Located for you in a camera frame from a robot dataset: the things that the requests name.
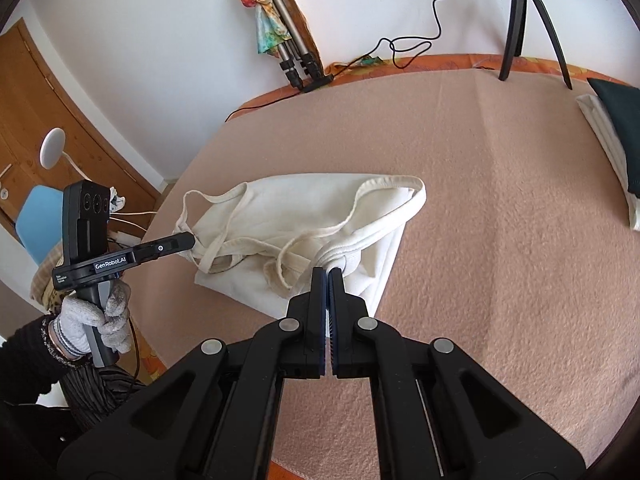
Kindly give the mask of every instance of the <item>black sleeve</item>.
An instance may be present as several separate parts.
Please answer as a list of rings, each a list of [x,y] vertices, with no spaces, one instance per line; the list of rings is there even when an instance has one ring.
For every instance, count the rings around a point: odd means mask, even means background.
[[[53,346],[48,332],[53,318],[43,316],[27,323],[0,347],[0,400],[34,403],[70,368],[84,364],[84,359],[67,360]]]

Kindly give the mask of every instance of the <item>black tripod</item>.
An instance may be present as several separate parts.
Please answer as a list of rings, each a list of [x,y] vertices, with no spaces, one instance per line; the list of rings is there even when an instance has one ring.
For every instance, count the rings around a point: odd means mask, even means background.
[[[554,30],[553,23],[549,13],[546,12],[545,4],[542,0],[533,0],[536,9],[542,18],[542,22],[545,24],[546,32],[549,34],[551,44],[556,51],[556,57],[560,64],[560,70],[562,71],[562,78],[564,82],[572,89],[571,79],[569,78],[569,70],[566,67],[566,61],[562,54],[562,48],[560,47],[560,41],[558,35]],[[520,56],[522,54],[522,41],[524,40],[524,27],[527,19],[527,0],[511,0],[511,15],[509,16],[509,30],[507,32],[507,45],[504,49],[504,58],[502,59],[502,67],[500,69],[500,81],[505,81],[509,77],[511,70],[511,63],[513,62],[513,56]]]

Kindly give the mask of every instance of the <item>wooden furniture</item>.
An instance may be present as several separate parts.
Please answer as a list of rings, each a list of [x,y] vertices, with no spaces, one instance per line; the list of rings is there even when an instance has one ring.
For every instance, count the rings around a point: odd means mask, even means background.
[[[82,114],[50,72],[20,20],[0,36],[0,221],[12,231],[22,204],[37,184],[64,189],[80,179],[61,158],[52,170],[39,163],[42,139],[53,127],[66,133],[65,151],[92,179],[125,196],[124,212],[149,211],[159,193],[122,158]],[[146,227],[149,216],[127,217]],[[141,237],[135,226],[111,221],[110,229]]]

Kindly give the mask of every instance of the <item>pink blanket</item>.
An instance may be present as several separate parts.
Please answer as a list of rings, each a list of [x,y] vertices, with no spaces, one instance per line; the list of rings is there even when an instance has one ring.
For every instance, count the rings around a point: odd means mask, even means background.
[[[221,194],[284,173],[419,176],[427,203],[407,224],[377,316],[407,337],[453,339],[590,463],[640,394],[640,237],[574,101],[590,88],[574,85],[422,72],[271,105],[225,124],[146,238],[171,232],[193,188]],[[134,319],[167,365],[205,338],[234,342],[269,321],[194,285],[194,273],[169,256],[126,275]],[[376,478],[367,383],[287,381],[273,458],[313,480]]]

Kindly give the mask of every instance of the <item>white wall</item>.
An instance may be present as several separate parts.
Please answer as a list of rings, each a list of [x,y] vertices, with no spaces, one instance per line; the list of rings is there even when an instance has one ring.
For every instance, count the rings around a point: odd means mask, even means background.
[[[381,36],[434,34],[431,0],[298,0],[325,64]],[[569,63],[640,85],[640,33],[620,0],[544,0]],[[30,0],[79,86],[163,177],[179,176],[242,102],[282,86],[239,0]],[[447,0],[432,53],[501,53],[510,0]],[[524,54],[554,58],[530,6]],[[388,57],[388,51],[380,55]]]
[[[51,71],[55,74],[60,84],[65,89],[69,97],[78,105],[82,113],[92,122],[92,124],[100,131],[102,136],[131,164],[138,172],[156,189],[162,189],[162,176],[136,151],[127,139],[111,124],[111,122],[100,111],[100,108],[86,94],[78,80],[69,71],[66,64],[58,55],[58,51],[49,41],[49,37],[42,28],[31,0],[21,0],[12,13],[9,21],[4,26],[4,30],[8,30],[20,18],[24,19],[27,28],[33,38],[34,43],[42,54],[42,57],[49,65]]]
[[[0,281],[37,309],[42,306],[29,298],[31,279],[38,266],[27,251],[0,227]]]

